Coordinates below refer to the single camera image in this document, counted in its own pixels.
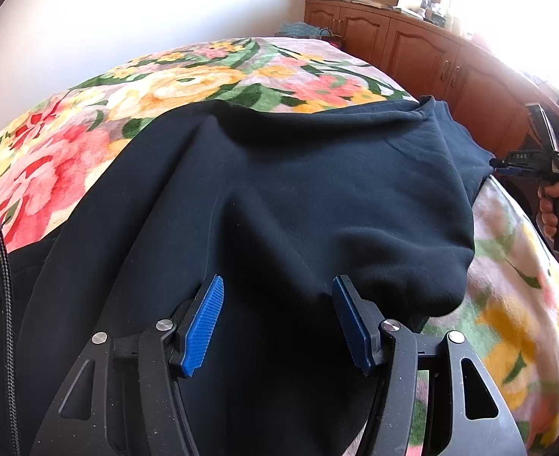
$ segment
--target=wooden panel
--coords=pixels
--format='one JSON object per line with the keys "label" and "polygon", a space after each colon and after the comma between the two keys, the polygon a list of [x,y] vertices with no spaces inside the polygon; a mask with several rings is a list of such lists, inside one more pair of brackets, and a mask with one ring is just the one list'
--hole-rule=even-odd
{"label": "wooden panel", "polygon": [[414,24],[391,19],[380,68],[418,98],[440,99],[460,45]]}
{"label": "wooden panel", "polygon": [[341,7],[339,6],[308,0],[305,4],[305,22],[321,29],[329,28],[336,32],[340,10]]}
{"label": "wooden panel", "polygon": [[378,66],[390,25],[390,18],[359,9],[341,8],[339,34],[342,50]]}
{"label": "wooden panel", "polygon": [[525,78],[493,56],[462,47],[443,99],[479,145],[503,156],[527,135],[525,104],[539,96]]}

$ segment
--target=black braided cable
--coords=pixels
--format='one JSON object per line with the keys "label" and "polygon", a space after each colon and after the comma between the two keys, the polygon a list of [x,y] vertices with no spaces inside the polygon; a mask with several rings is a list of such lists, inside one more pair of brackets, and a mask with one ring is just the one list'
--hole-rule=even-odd
{"label": "black braided cable", "polygon": [[7,256],[7,248],[3,238],[3,228],[0,223],[0,272],[3,283],[1,293],[1,306],[3,310],[4,342],[3,352],[5,355],[5,398],[7,403],[7,416],[10,428],[11,454],[20,456],[20,430],[17,416],[16,403],[16,363],[14,350],[13,332],[13,285],[11,282],[10,261]]}

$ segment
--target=silver screw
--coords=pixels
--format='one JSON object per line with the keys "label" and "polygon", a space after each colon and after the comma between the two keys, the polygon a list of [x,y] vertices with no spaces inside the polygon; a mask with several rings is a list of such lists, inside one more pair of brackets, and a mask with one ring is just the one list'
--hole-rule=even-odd
{"label": "silver screw", "polygon": [[395,333],[398,329],[400,329],[400,323],[397,320],[389,318],[383,321],[381,327],[384,328],[385,331]]}
{"label": "silver screw", "polygon": [[172,326],[174,326],[174,323],[171,320],[168,318],[162,318],[159,322],[157,322],[155,327],[157,328],[157,331],[169,331]]}
{"label": "silver screw", "polygon": [[462,332],[451,331],[451,332],[449,332],[449,339],[453,343],[457,343],[458,345],[460,345],[461,343],[463,343],[466,340],[466,337],[463,335]]}
{"label": "silver screw", "polygon": [[95,345],[101,345],[108,339],[108,335],[105,332],[97,332],[92,336],[92,343]]}

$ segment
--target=brass handle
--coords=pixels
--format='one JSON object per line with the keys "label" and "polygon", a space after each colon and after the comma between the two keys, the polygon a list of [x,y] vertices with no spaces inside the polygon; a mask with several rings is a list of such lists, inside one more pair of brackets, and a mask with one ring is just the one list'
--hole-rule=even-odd
{"label": "brass handle", "polygon": [[445,81],[445,77],[446,77],[446,69],[449,67],[449,63],[451,63],[450,61],[446,60],[445,64],[442,65],[442,72],[440,72],[440,80],[442,82]]}
{"label": "brass handle", "polygon": [[453,74],[453,81],[451,82],[451,87],[455,87],[455,83],[457,82],[457,76],[459,75],[460,70],[461,70],[460,66],[455,67],[455,73]]}

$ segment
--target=floral blanket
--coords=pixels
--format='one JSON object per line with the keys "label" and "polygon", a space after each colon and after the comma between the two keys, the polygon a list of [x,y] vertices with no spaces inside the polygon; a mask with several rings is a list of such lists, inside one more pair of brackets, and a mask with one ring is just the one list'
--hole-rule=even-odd
{"label": "floral blanket", "polygon": [[[8,249],[64,222],[155,117],[210,99],[312,113],[412,97],[373,66],[316,40],[236,39],[135,58],[50,97],[0,132],[0,220]],[[559,433],[559,266],[493,178],[473,211],[476,253],[466,298],[424,332],[466,334],[536,454]],[[421,375],[412,455],[421,452],[426,400]]]}

